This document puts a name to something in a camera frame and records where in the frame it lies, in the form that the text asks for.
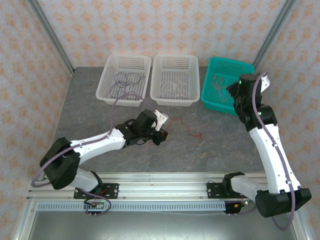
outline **teal basket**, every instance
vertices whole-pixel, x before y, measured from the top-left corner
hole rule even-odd
[[[236,115],[234,99],[226,88],[239,80],[241,74],[253,74],[249,63],[223,57],[212,57],[206,71],[201,100],[207,109]]]

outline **white basket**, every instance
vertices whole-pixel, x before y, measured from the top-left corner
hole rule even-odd
[[[112,54],[104,66],[95,96],[107,104],[114,104],[116,98],[125,93],[146,96],[151,58],[143,55]],[[139,107],[142,100],[127,96],[116,102],[119,106]]]
[[[200,99],[198,58],[185,54],[154,57],[150,97],[159,105],[191,106]]]

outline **wall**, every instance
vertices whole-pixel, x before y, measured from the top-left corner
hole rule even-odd
[[[285,0],[39,0],[74,67],[110,54],[252,63]]]
[[[269,70],[264,101],[277,116],[287,157],[302,187],[310,188],[308,223],[320,236],[320,4],[300,0],[260,71]]]
[[[11,240],[70,76],[26,0],[0,2],[0,239]]]

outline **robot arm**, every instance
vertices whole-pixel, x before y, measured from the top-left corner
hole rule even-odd
[[[68,141],[65,137],[55,141],[40,162],[42,167],[49,159],[63,150],[77,146],[50,163],[44,173],[54,189],[73,186],[95,195],[103,191],[103,183],[93,171],[84,171],[79,165],[100,154],[120,150],[131,145],[139,145],[152,140],[155,145],[167,139],[168,133],[161,127],[168,116],[159,111],[144,110],[137,119],[130,119],[111,130],[82,140]]]
[[[227,90],[234,98],[234,109],[240,121],[245,125],[247,132],[257,146],[265,169],[267,185],[252,181],[241,172],[227,174],[223,179],[223,185],[226,193],[237,192],[243,194],[256,203],[261,215],[271,217],[290,212],[292,202],[289,184],[292,184],[295,194],[295,210],[298,210],[311,199],[311,193],[308,188],[301,187],[289,165],[280,140],[277,119],[272,108],[261,104],[261,93],[270,85],[267,75],[262,76],[256,96],[253,96],[253,87],[257,77],[257,74],[243,74],[240,76],[239,82],[229,86]],[[262,128],[254,113],[252,97],[255,97],[259,116],[282,153],[291,182],[287,181],[275,144],[271,142],[270,137]]]

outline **red cord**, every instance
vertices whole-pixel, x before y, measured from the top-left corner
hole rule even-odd
[[[190,132],[190,134],[191,134],[192,137],[194,137],[194,138],[201,138],[202,141],[204,140],[204,139],[202,138],[202,134],[201,134],[201,133],[199,133],[198,135],[193,135],[190,127],[182,121],[182,117],[177,117],[177,118],[173,119],[173,120],[169,123],[169,125],[168,125],[168,127],[166,128],[165,131],[167,132],[167,131],[169,130],[169,128],[171,127],[171,125],[172,125],[175,121],[178,121],[178,120],[181,120],[181,123],[182,123],[183,125],[185,125],[185,127],[189,130],[189,132]]]

